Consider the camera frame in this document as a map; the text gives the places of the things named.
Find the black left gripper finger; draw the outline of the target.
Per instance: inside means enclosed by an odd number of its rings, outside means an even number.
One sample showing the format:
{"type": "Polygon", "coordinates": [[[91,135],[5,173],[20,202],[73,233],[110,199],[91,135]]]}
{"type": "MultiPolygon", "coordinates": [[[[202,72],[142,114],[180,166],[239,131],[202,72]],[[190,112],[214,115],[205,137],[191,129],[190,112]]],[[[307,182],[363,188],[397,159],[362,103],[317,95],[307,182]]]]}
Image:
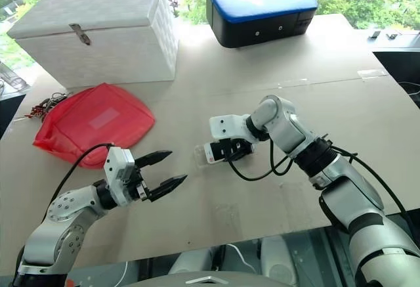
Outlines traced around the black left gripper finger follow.
{"type": "Polygon", "coordinates": [[[170,156],[173,152],[170,150],[158,150],[155,152],[151,152],[147,155],[141,156],[135,160],[135,166],[137,168],[143,168],[146,166],[152,166],[166,157],[170,156]]]}
{"type": "Polygon", "coordinates": [[[169,178],[164,182],[160,183],[160,185],[157,188],[149,192],[149,201],[156,201],[169,194],[170,192],[174,191],[186,178],[187,174],[184,174],[169,178]]]}

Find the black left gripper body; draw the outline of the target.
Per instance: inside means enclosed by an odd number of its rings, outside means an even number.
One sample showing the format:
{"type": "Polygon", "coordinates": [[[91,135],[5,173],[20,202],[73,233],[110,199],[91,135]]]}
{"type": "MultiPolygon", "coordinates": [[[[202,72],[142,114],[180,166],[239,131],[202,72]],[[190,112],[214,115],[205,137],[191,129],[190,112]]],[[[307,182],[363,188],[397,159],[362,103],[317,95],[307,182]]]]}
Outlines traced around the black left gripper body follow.
{"type": "Polygon", "coordinates": [[[146,186],[146,183],[141,175],[141,171],[138,167],[134,167],[129,176],[129,179],[125,183],[125,186],[132,201],[154,201],[152,192],[146,186]]]}

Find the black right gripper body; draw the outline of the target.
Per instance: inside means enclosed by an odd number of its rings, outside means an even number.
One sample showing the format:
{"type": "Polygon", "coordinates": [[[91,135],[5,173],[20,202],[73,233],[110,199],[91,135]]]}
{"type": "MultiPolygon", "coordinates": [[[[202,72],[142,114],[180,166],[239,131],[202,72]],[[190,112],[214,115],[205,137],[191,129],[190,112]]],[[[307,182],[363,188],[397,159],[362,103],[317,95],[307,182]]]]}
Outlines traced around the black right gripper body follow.
{"type": "Polygon", "coordinates": [[[228,160],[239,160],[249,154],[254,153],[254,146],[245,139],[230,140],[230,154],[228,160]]]}

